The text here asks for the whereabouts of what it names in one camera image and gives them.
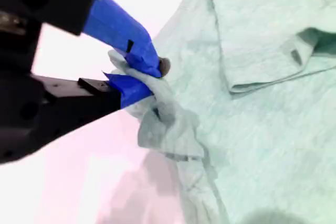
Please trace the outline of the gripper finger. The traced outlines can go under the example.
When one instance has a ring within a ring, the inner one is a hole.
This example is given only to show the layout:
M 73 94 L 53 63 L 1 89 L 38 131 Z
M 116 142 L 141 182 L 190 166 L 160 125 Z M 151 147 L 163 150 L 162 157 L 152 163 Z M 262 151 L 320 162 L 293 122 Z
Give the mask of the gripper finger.
M 144 83 L 131 76 L 106 76 L 106 81 L 43 78 L 44 140 L 53 141 L 152 94 Z
M 170 62 L 158 56 L 147 30 L 114 0 L 22 0 L 42 23 L 91 36 L 113 47 L 134 69 L 161 78 Z

